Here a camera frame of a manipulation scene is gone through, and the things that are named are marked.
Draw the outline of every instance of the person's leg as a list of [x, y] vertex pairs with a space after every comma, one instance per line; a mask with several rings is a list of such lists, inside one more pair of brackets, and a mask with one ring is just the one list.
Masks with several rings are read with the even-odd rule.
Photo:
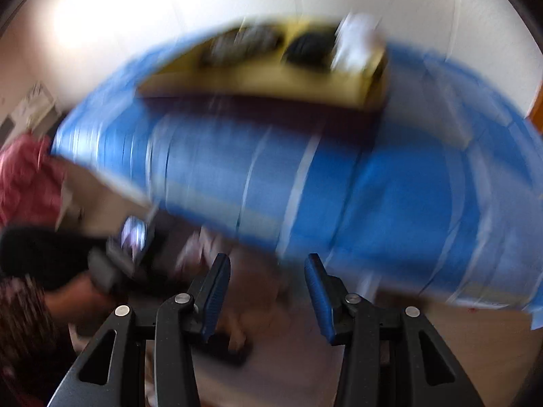
[[45, 291], [53, 291], [86, 271], [89, 251], [95, 246], [105, 250], [105, 242], [49, 228], [7, 227], [0, 237], [0, 273], [29, 275]]

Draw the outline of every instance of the silver screw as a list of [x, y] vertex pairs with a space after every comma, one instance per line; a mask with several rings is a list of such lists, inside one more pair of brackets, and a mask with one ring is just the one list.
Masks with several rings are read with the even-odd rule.
[[175, 296], [175, 302], [179, 304], [188, 303], [191, 300], [191, 296], [188, 293], [178, 293]]
[[117, 315], [117, 317], [124, 317], [125, 315], [128, 315], [129, 313], [130, 313], [130, 308], [126, 306], [125, 304], [115, 309], [115, 315]]
[[357, 293], [348, 293], [345, 296], [345, 301], [351, 304], [358, 304], [362, 301], [362, 297]]
[[411, 318], [417, 318], [420, 315], [420, 310], [415, 306], [406, 307], [406, 315]]

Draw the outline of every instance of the mattress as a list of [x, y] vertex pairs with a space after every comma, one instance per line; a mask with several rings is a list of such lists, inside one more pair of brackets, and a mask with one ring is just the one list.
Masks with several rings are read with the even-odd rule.
[[543, 145], [511, 103], [443, 56], [389, 44], [377, 126], [329, 107], [136, 86], [209, 34], [118, 70], [53, 151], [171, 213], [285, 260], [479, 306], [543, 308]]

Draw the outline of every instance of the orange wooden edge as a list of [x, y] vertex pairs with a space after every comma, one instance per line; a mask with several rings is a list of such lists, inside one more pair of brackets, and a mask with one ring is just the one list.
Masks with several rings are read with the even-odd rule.
[[534, 106], [531, 108], [528, 117], [536, 129], [540, 133], [543, 133], [543, 84], [539, 86], [538, 97], [534, 102]]

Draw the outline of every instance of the pink fabric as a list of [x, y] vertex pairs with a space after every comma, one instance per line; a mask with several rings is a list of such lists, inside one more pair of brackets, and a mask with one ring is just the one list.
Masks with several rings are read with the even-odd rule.
[[55, 226], [66, 170], [49, 154], [51, 140], [19, 136], [0, 153], [0, 227]]

